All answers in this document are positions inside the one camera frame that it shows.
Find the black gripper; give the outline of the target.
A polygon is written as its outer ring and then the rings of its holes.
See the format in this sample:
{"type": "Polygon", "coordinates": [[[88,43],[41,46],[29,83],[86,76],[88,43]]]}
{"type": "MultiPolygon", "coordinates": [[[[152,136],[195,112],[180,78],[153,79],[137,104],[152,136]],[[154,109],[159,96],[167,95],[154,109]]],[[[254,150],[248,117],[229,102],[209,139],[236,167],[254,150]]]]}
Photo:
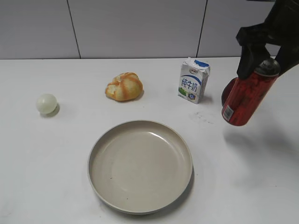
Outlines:
{"type": "Polygon", "coordinates": [[[283,75],[299,64],[299,2],[277,0],[263,23],[240,28],[236,39],[242,46],[238,78],[247,79],[270,57],[265,44],[279,46],[275,60],[283,75]]]}

